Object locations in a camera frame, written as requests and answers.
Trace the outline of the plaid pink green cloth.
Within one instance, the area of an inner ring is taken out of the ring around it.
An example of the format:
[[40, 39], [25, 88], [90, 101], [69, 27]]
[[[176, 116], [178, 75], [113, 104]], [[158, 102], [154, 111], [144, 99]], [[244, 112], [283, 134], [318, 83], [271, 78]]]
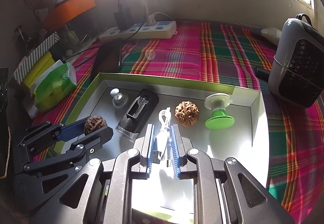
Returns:
[[323, 223], [323, 98], [307, 109], [275, 98], [256, 68], [270, 69], [275, 47], [247, 28], [178, 22], [170, 39], [131, 41], [124, 73], [168, 76], [260, 90], [268, 117], [268, 191], [296, 223]]

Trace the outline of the striped grey box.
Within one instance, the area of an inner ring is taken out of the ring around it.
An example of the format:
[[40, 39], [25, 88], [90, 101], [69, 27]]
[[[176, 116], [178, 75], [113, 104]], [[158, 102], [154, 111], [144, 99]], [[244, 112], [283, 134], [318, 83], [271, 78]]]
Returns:
[[44, 40], [33, 52], [22, 61], [13, 74], [13, 78], [18, 84], [21, 84], [28, 72], [37, 63], [37, 61], [58, 41], [60, 37], [57, 32], [54, 32], [46, 40]]

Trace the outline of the green tissue pack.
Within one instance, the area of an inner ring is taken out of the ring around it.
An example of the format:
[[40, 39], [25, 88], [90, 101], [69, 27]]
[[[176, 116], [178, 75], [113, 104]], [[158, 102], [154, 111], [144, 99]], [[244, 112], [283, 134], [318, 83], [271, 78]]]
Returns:
[[77, 88], [74, 66], [58, 60], [37, 79], [31, 87], [34, 104], [45, 113], [55, 107]]

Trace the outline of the small silver knob stand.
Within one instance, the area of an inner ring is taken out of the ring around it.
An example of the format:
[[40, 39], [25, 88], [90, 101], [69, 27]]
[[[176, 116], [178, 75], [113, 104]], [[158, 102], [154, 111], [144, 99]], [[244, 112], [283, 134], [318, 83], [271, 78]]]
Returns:
[[112, 103], [115, 108], [123, 108], [128, 101], [128, 95], [126, 93], [120, 92], [118, 88], [113, 88], [110, 91], [110, 95], [113, 98]]

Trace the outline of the black smartphone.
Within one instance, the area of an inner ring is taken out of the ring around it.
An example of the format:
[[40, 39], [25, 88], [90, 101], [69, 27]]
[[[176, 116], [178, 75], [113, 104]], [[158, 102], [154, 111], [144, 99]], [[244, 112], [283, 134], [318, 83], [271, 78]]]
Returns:
[[118, 73], [121, 71], [122, 45], [122, 40], [116, 39], [99, 47], [92, 67], [91, 80], [94, 80], [99, 73]]

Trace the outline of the white plug in strip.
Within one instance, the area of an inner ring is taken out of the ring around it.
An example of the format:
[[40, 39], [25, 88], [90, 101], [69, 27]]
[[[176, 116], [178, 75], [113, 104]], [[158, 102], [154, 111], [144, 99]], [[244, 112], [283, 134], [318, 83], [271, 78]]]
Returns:
[[156, 20], [155, 20], [155, 17], [156, 15], [163, 15], [163, 16], [166, 16], [168, 17], [169, 19], [171, 19], [172, 21], [174, 20], [172, 17], [170, 17], [169, 15], [165, 14], [165, 13], [162, 13], [160, 11], [157, 11], [157, 12], [154, 12], [152, 14], [150, 14], [147, 18], [147, 22], [146, 22], [146, 26], [147, 27], [150, 27], [150, 26], [154, 26], [156, 24]]

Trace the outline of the yellow cardboard box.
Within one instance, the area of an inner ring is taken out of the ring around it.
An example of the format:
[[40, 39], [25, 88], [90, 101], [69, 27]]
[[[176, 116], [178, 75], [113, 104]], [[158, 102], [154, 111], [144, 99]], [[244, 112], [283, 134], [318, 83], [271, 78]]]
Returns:
[[30, 69], [26, 77], [23, 79], [23, 83], [31, 88], [32, 84], [38, 79], [38, 77], [43, 74], [49, 67], [55, 63], [50, 51], [47, 51]]

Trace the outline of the grey portable fan heater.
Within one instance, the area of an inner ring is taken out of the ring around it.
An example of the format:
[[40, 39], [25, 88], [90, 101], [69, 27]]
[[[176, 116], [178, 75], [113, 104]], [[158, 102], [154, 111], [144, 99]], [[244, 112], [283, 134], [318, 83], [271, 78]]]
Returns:
[[323, 36], [308, 15], [284, 23], [268, 86], [273, 95], [303, 108], [323, 92]]

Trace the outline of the white power strip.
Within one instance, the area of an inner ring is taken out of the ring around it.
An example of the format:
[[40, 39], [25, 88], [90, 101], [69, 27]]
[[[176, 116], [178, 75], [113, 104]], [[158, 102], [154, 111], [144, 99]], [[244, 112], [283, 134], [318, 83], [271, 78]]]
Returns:
[[99, 36], [101, 42], [115, 39], [170, 39], [177, 34], [175, 21], [161, 21], [153, 26], [135, 24], [129, 30], [121, 31], [118, 27], [110, 28]]

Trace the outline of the green white spool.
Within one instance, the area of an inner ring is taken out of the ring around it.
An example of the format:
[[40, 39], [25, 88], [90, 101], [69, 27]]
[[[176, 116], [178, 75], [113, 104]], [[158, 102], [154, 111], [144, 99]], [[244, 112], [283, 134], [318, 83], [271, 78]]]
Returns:
[[206, 109], [211, 110], [211, 118], [205, 121], [205, 126], [210, 130], [226, 129], [235, 123], [229, 116], [226, 108], [231, 104], [231, 98], [226, 93], [214, 93], [204, 100]]

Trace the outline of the dark brown walnut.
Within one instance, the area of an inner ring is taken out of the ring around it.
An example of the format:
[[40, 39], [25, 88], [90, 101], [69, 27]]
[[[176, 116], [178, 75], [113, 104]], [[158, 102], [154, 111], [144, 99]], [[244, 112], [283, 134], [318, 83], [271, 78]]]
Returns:
[[101, 116], [91, 116], [86, 120], [83, 131], [85, 135], [107, 126], [106, 120]]

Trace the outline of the white tube on cloth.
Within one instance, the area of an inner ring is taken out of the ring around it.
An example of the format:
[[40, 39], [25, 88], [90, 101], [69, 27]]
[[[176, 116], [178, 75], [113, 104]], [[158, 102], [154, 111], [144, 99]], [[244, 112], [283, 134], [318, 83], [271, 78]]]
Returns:
[[266, 38], [270, 43], [278, 46], [282, 32], [276, 28], [256, 28], [253, 33]]

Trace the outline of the orange tray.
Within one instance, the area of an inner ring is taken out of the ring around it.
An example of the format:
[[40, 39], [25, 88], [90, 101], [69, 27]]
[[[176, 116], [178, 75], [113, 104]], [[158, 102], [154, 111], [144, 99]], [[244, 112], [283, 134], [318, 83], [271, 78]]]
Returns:
[[68, 0], [56, 7], [42, 20], [42, 28], [50, 33], [55, 32], [67, 22], [95, 6], [95, 0]]

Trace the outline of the light brown walnut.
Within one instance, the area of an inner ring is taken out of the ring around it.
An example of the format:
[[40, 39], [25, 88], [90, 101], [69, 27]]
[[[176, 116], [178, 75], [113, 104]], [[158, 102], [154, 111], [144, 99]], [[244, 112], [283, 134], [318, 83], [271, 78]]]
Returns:
[[191, 101], [182, 101], [175, 107], [175, 119], [183, 127], [192, 127], [200, 117], [197, 105]]

